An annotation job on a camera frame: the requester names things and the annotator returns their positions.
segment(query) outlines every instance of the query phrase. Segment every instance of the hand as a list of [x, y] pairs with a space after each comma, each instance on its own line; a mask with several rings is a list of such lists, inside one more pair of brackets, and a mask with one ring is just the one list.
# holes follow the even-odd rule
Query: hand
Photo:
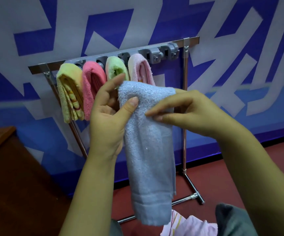
[[[163, 113], [167, 108], [175, 108], [175, 113]], [[231, 136], [231, 130], [234, 131], [240, 125], [196, 90], [176, 89], [175, 95], [161, 100], [145, 115], [216, 140]]]
[[117, 86], [125, 75], [120, 74], [107, 81], [98, 91], [90, 120], [90, 150], [102, 161], [116, 160], [123, 146], [124, 128], [138, 106], [138, 98], [129, 99], [119, 109]]

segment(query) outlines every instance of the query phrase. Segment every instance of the light pink towel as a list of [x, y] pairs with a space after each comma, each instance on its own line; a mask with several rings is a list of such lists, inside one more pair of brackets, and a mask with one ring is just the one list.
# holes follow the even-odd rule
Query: light pink towel
[[134, 54], [130, 56], [128, 69], [131, 81], [143, 82], [155, 86], [151, 67], [143, 55]]
[[165, 225], [160, 236], [217, 236], [218, 225], [194, 216], [185, 219], [177, 211], [171, 211], [171, 221]]
[[102, 67], [94, 61], [84, 64], [82, 76], [85, 120], [89, 121], [94, 99], [100, 87], [107, 82], [107, 76]]

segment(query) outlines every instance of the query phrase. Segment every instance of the wall mural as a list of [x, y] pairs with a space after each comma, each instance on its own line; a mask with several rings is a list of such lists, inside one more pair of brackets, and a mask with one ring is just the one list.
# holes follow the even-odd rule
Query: wall mural
[[[30, 65], [200, 36], [189, 90], [199, 90], [259, 140], [284, 136], [284, 0], [0, 0], [0, 127], [14, 125], [60, 184], [84, 164], [43, 75]], [[182, 59], [151, 66], [160, 86], [182, 86]], [[89, 125], [77, 122], [89, 143]], [[176, 163], [181, 130], [174, 128]], [[216, 154], [188, 133], [188, 160]], [[127, 178], [124, 151], [116, 180]]]

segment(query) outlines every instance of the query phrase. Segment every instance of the red floor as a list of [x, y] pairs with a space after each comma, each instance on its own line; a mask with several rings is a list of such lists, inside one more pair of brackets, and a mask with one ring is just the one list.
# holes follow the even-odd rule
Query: red floor
[[[284, 143], [268, 147], [266, 150], [284, 172]], [[241, 208], [244, 207], [223, 160], [190, 168], [187, 170], [187, 174], [206, 203], [201, 206], [196, 200], [190, 200], [174, 206], [173, 209], [184, 217], [194, 215], [201, 220], [216, 222], [214, 210], [217, 203], [224, 202]], [[175, 199], [191, 194], [183, 177], [177, 176], [176, 186], [177, 196]], [[118, 220], [132, 214], [130, 187], [114, 190], [112, 218]], [[162, 227], [145, 226], [137, 220], [124, 223], [121, 227], [124, 236], [158, 236], [162, 231]]]

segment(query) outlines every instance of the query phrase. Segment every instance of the light blue towel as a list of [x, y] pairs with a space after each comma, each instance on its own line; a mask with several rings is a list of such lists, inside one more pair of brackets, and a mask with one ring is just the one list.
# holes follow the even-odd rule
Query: light blue towel
[[120, 106], [132, 97], [139, 98], [139, 105], [126, 125], [124, 140], [133, 210], [146, 225], [170, 222], [176, 168], [172, 126], [147, 118], [144, 113], [175, 93], [173, 88], [134, 81], [124, 81], [119, 87]]

